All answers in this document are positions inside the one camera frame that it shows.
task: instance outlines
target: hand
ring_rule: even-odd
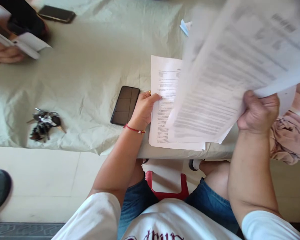
[[[0,63],[20,62],[23,58],[24,56],[18,47],[5,47],[0,43]]]
[[[139,94],[136,107],[134,108],[128,126],[137,130],[144,130],[151,122],[153,104],[161,98],[162,97],[156,93],[151,95],[149,91]]]
[[[238,128],[241,131],[269,134],[269,130],[279,114],[279,98],[277,94],[258,99],[253,91],[245,92],[243,100],[247,110],[238,119]]]

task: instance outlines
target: smartphone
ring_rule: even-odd
[[[71,23],[76,14],[72,11],[64,10],[61,8],[51,7],[45,5],[39,12],[39,16],[56,22]]]
[[[123,86],[121,88],[116,106],[110,120],[112,124],[124,126],[130,121],[139,94],[139,88],[128,86]]]

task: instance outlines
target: white tablecloth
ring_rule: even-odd
[[[110,123],[123,85],[150,89],[151,54],[182,58],[185,34],[181,19],[190,21],[195,0],[46,0],[72,10],[71,24],[47,22],[52,49],[41,58],[0,65],[0,146],[62,149],[108,154],[121,126]],[[205,9],[221,9],[224,1],[204,1]],[[64,134],[50,131],[46,143],[29,139],[34,108],[58,112]],[[229,158],[237,138],[234,127],[222,145],[207,151],[151,147],[148,134],[141,158]]]

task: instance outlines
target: forearm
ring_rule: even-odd
[[[135,129],[145,129],[145,126],[133,123],[128,125]],[[123,129],[113,150],[101,166],[89,196],[97,192],[109,192],[114,194],[122,205],[142,139],[143,134]]]
[[[230,164],[228,193],[240,225],[244,216],[254,210],[279,214],[270,173],[268,134],[239,132]]]

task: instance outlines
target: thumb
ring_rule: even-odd
[[[258,110],[260,108],[263,108],[261,101],[256,97],[256,95],[254,95],[253,91],[251,90],[244,93],[243,101],[251,110]]]
[[[152,103],[155,103],[156,101],[159,101],[162,97],[155,93],[153,95],[151,95],[150,97],[148,97],[149,101],[152,102]]]

